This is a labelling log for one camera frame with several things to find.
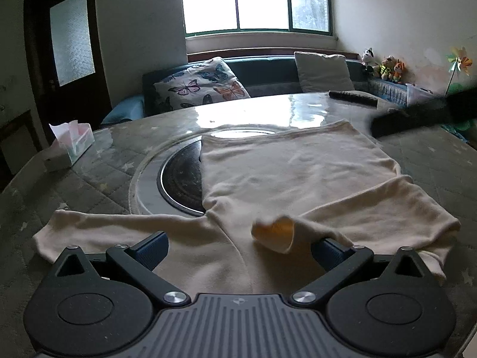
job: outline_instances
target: sofa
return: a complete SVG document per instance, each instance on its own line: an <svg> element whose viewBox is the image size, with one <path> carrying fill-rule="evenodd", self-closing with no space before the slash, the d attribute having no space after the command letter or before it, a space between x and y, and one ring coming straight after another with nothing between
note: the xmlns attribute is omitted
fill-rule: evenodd
<svg viewBox="0 0 477 358"><path fill-rule="evenodd" d="M245 87L250 97L302 92L294 56L225 58L224 61ZM165 110L161 107L154 89L154 83L197 63L189 63L172 69L157 70L144 74L142 78L142 94L126 98L117 104L104 118L101 126L108 127L164 112ZM355 89L368 92L368 77L361 62L347 59L346 63Z"/></svg>

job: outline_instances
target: white wall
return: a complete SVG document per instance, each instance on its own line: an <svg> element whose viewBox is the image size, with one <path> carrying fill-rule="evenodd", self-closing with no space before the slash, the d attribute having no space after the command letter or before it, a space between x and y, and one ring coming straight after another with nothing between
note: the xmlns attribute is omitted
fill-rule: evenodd
<svg viewBox="0 0 477 358"><path fill-rule="evenodd" d="M445 90L450 47L467 48L476 65L477 0L334 0L338 47L361 54L373 47L378 61L403 60L408 81L436 92ZM461 82L468 82L464 73Z"/></svg>
<svg viewBox="0 0 477 358"><path fill-rule="evenodd" d="M332 36L289 32L233 32L186 38L187 53L252 47L298 47L335 50Z"/></svg>
<svg viewBox="0 0 477 358"><path fill-rule="evenodd" d="M104 73L115 106L145 72L187 63L182 0L96 0Z"/></svg>

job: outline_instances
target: plush toy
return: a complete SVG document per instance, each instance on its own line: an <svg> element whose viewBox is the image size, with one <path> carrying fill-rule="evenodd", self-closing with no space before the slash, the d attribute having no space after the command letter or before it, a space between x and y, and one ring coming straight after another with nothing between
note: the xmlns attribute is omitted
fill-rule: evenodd
<svg viewBox="0 0 477 358"><path fill-rule="evenodd" d="M392 56L388 56L386 59L384 59L381 62L379 73L381 75L382 80L387 81L389 79L392 79L393 71L394 71L394 67L396 63L397 63L397 60Z"/></svg>
<svg viewBox="0 0 477 358"><path fill-rule="evenodd" d="M381 78L381 66L373 66L373 75L375 78Z"/></svg>
<svg viewBox="0 0 477 358"><path fill-rule="evenodd" d="M364 50L363 55L361 56L361 60L363 61L364 66L377 64L374 61L374 54L373 54L373 49L372 48Z"/></svg>
<svg viewBox="0 0 477 358"><path fill-rule="evenodd" d="M402 74L404 73L404 62L397 60L396 65L394 66L394 74L392 77L392 81L394 83L402 83Z"/></svg>

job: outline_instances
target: door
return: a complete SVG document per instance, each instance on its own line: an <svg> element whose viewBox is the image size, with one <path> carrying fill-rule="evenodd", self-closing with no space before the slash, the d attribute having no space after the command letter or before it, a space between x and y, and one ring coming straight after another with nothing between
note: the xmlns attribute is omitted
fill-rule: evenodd
<svg viewBox="0 0 477 358"><path fill-rule="evenodd" d="M97 129L111 111L95 0L24 0L27 62L49 142L48 124L71 120Z"/></svg>

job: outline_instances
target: tree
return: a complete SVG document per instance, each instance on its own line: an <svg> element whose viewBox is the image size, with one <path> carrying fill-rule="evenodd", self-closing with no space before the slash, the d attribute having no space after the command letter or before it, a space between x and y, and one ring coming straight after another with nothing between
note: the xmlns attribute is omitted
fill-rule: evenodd
<svg viewBox="0 0 477 358"><path fill-rule="evenodd" d="M328 30L326 0L299 0L293 6L293 26L304 30Z"/></svg>

